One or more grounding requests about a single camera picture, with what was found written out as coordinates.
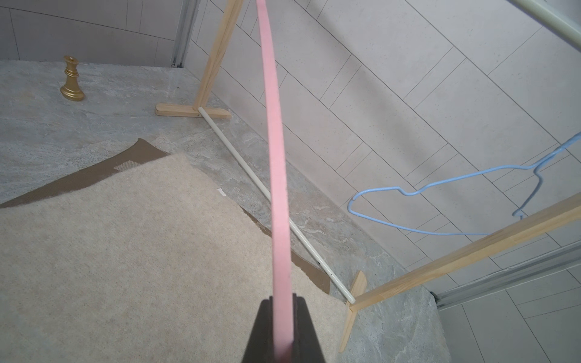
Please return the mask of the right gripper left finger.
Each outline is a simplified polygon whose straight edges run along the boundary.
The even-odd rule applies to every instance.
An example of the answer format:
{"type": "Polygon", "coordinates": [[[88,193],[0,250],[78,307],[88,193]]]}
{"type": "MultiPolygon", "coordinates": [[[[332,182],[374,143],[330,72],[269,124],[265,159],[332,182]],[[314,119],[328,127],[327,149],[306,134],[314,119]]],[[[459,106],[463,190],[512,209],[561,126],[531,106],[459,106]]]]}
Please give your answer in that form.
{"type": "Polygon", "coordinates": [[[242,363],[273,363],[272,297],[261,301],[241,360],[242,363]]]}

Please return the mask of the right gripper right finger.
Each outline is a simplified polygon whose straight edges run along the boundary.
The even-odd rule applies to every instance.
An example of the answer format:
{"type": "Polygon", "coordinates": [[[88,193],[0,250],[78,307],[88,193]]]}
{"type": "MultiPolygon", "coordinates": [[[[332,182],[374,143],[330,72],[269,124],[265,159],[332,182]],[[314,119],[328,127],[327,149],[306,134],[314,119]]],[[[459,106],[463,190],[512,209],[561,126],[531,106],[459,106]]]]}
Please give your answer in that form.
{"type": "Polygon", "coordinates": [[[294,298],[294,342],[291,352],[292,363],[326,363],[307,301],[293,294],[294,298]]]}

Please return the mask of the beige scarf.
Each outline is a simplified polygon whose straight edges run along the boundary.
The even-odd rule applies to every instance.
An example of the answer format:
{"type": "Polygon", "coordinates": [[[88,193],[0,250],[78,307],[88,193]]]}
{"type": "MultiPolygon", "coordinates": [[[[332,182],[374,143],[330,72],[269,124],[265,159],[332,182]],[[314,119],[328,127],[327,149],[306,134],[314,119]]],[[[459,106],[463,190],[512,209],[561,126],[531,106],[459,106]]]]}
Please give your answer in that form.
{"type": "Polygon", "coordinates": [[[3,362],[239,362],[271,239],[182,154],[1,211],[3,362]]]}

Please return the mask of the pink plastic hanger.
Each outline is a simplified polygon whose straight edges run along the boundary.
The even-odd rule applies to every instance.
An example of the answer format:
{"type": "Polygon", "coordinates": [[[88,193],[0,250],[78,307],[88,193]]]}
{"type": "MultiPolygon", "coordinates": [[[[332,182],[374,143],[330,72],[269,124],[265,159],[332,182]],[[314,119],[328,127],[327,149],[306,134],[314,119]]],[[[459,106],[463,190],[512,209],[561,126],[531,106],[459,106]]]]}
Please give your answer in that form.
{"type": "Polygon", "coordinates": [[[291,238],[283,122],[272,30],[265,1],[257,2],[267,113],[272,219],[272,334],[276,362],[290,362],[294,343],[291,238]]]}

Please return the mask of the brown striped scarf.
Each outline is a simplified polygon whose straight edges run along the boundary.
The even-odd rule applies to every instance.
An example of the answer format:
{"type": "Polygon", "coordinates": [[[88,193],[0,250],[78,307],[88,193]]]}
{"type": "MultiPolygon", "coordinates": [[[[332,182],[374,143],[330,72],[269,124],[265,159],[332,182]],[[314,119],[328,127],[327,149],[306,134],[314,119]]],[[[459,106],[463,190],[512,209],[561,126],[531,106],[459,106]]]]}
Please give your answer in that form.
{"type": "MultiPolygon", "coordinates": [[[[119,172],[132,169],[136,166],[141,166],[142,164],[164,158],[168,155],[169,153],[155,148],[144,139],[138,139],[133,146],[120,154],[70,175],[66,175],[63,178],[59,178],[56,181],[48,183],[10,201],[6,201],[1,204],[1,209],[31,204],[36,201],[88,188],[111,177],[112,175],[118,174],[119,172]]],[[[242,210],[264,234],[271,237],[271,231],[268,228],[266,228],[258,219],[252,216],[244,208],[242,208],[242,210]]],[[[330,294],[331,279],[322,271],[322,269],[316,267],[294,251],[291,252],[291,261],[307,275],[316,287],[324,293],[330,294]]]]}

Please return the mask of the gold chess piece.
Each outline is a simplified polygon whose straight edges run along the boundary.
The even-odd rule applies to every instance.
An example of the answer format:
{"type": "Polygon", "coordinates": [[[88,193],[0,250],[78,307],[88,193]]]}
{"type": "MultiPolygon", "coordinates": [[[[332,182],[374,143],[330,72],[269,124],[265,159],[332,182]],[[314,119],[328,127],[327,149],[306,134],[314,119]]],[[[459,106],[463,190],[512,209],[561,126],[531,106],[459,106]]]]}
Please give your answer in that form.
{"type": "Polygon", "coordinates": [[[79,61],[75,57],[64,56],[66,62],[65,74],[67,76],[65,84],[60,88],[61,94],[71,101],[82,101],[85,98],[84,92],[78,84],[79,73],[77,66],[79,61]]]}

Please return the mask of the wooden clothes rack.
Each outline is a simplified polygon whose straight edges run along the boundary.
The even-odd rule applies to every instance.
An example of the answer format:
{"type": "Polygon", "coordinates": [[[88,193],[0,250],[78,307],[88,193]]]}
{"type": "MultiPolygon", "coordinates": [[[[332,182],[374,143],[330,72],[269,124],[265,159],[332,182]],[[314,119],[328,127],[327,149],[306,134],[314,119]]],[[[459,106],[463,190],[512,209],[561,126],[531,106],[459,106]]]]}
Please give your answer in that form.
{"type": "MultiPolygon", "coordinates": [[[[239,162],[241,167],[247,172],[249,177],[253,180],[258,189],[263,192],[265,197],[271,203],[271,188],[266,187],[260,179],[255,175],[254,171],[248,166],[242,156],[234,149],[230,141],[222,134],[219,128],[213,122],[214,118],[228,119],[231,114],[227,110],[212,109],[206,111],[204,104],[210,97],[215,78],[221,68],[222,60],[225,56],[228,44],[233,34],[239,13],[243,3],[241,1],[230,1],[225,7],[222,15],[222,20],[216,38],[213,43],[207,65],[204,70],[204,76],[201,80],[200,88],[198,89],[195,102],[192,105],[178,105],[178,104],[164,104],[159,103],[155,107],[155,113],[158,116],[176,116],[189,118],[204,118],[210,127],[219,136],[225,146],[231,151],[233,157],[239,162]]],[[[346,347],[350,337],[350,332],[353,328],[356,315],[358,311],[367,308],[373,304],[379,303],[386,299],[392,298],[407,290],[422,285],[428,281],[444,276],[450,272],[454,272],[473,263],[490,257],[493,254],[502,252],[510,247],[516,246],[537,237],[546,232],[561,228],[571,222],[575,222],[580,218],[580,196],[573,195],[564,201],[554,204],[544,210],[528,216],[513,225],[501,229],[493,234],[487,235],[479,241],[463,247],[453,253],[450,253],[438,260],[422,266],[409,272],[399,278],[394,279],[386,284],[376,287],[371,291],[363,291],[358,296],[346,289],[344,284],[338,279],[337,275],[332,272],[331,268],[323,261],[320,254],[314,249],[313,245],[306,239],[302,232],[298,229],[295,223],[290,222],[290,234],[295,233],[301,240],[303,246],[308,250],[311,257],[323,268],[325,273],[331,278],[331,281],[340,290],[343,296],[350,304],[347,311],[348,317],[343,330],[340,346],[346,347]]]]}

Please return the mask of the right aluminium corner post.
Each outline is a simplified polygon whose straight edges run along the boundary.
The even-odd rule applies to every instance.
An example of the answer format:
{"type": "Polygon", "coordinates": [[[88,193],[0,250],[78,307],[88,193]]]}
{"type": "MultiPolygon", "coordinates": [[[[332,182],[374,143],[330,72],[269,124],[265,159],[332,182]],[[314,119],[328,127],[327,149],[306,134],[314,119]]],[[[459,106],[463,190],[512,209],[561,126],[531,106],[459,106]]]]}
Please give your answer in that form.
{"type": "Polygon", "coordinates": [[[495,272],[470,284],[441,294],[434,294],[434,299],[437,309],[443,311],[579,265],[580,241],[500,272],[495,272]]]}

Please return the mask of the aluminium corner post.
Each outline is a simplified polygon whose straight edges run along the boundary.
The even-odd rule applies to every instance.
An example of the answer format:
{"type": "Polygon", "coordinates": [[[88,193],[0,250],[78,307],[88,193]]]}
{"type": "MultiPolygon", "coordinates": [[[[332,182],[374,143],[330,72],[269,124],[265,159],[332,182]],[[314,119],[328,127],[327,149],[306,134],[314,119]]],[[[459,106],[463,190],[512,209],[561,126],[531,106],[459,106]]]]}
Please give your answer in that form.
{"type": "Polygon", "coordinates": [[[199,0],[183,0],[182,9],[179,16],[176,38],[171,57],[171,67],[184,67],[185,58],[188,53],[189,42],[191,41],[195,20],[198,15],[199,0]]]}
{"type": "Polygon", "coordinates": [[[434,299],[437,309],[443,311],[579,265],[580,241],[500,272],[495,272],[470,284],[441,294],[434,294],[434,299]]]}

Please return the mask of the left aluminium corner post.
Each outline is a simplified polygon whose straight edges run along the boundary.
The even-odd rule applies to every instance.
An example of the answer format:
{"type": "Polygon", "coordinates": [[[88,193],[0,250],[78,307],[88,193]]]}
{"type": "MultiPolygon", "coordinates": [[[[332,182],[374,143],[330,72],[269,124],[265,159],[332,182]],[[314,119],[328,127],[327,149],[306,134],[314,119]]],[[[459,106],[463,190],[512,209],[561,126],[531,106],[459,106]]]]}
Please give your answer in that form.
{"type": "Polygon", "coordinates": [[[182,9],[179,16],[176,38],[171,57],[171,67],[184,67],[185,58],[188,53],[189,42],[191,41],[195,20],[198,15],[199,0],[183,0],[182,9]]]}

